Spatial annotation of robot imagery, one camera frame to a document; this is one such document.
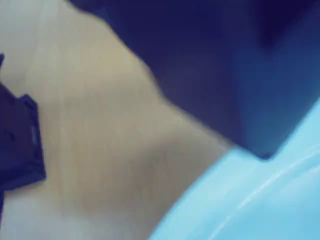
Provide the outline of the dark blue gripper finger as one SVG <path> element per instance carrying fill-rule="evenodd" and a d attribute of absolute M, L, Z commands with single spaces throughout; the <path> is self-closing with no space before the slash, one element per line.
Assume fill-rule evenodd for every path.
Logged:
<path fill-rule="evenodd" d="M 174 105 L 269 159 L 320 97 L 317 0 L 74 0 Z"/>
<path fill-rule="evenodd" d="M 0 85 L 0 203 L 5 192 L 46 179 L 37 103 Z"/>

